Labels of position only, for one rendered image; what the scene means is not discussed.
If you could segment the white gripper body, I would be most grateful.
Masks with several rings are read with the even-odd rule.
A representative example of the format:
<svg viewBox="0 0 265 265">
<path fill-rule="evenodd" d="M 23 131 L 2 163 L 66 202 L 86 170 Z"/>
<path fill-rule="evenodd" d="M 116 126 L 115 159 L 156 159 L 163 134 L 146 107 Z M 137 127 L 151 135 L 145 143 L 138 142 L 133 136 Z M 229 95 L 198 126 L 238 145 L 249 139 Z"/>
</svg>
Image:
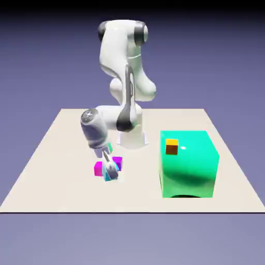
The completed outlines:
<svg viewBox="0 0 265 265">
<path fill-rule="evenodd" d="M 104 179 L 117 179 L 119 176 L 118 167 L 106 151 L 103 151 L 102 161 L 102 174 Z"/>
</svg>

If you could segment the small cyan cube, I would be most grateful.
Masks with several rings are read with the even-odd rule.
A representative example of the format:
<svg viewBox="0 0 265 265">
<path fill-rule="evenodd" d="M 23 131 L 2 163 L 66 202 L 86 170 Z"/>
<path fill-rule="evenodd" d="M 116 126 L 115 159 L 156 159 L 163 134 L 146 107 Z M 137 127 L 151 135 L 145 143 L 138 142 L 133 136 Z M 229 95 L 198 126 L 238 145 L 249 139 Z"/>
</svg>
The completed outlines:
<svg viewBox="0 0 265 265">
<path fill-rule="evenodd" d="M 119 176 L 118 167 L 117 166 L 111 166 L 111 167 L 103 166 L 102 176 L 106 182 L 116 180 Z"/>
</svg>

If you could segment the small yellow cube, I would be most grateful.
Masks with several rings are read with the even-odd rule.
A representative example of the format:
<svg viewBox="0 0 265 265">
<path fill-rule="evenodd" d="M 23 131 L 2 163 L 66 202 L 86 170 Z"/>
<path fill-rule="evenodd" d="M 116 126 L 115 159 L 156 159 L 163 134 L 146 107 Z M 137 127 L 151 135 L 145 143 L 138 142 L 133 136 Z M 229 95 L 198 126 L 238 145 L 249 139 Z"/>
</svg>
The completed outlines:
<svg viewBox="0 0 265 265">
<path fill-rule="evenodd" d="M 177 155 L 178 147 L 178 139 L 166 139 L 166 155 Z"/>
</svg>

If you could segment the small purple cube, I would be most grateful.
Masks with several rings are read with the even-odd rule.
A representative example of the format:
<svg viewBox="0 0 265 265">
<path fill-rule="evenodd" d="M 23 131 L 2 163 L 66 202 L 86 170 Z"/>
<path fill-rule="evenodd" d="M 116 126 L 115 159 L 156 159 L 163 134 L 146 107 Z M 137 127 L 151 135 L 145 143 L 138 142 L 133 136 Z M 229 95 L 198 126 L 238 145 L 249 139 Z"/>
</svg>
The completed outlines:
<svg viewBox="0 0 265 265">
<path fill-rule="evenodd" d="M 112 157 L 113 161 L 116 163 L 118 170 L 121 171 L 122 170 L 122 162 L 123 159 L 120 156 L 113 156 Z"/>
</svg>

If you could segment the large green box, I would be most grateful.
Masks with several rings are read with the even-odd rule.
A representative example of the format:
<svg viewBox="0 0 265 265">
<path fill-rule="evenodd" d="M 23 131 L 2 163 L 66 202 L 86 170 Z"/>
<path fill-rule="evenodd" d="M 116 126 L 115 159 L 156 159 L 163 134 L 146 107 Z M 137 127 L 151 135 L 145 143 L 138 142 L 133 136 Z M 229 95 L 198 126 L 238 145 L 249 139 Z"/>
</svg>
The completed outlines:
<svg viewBox="0 0 265 265">
<path fill-rule="evenodd" d="M 178 139 L 177 155 L 166 155 L 166 139 Z M 163 198 L 211 198 L 219 153 L 205 130 L 162 130 L 159 178 Z"/>
</svg>

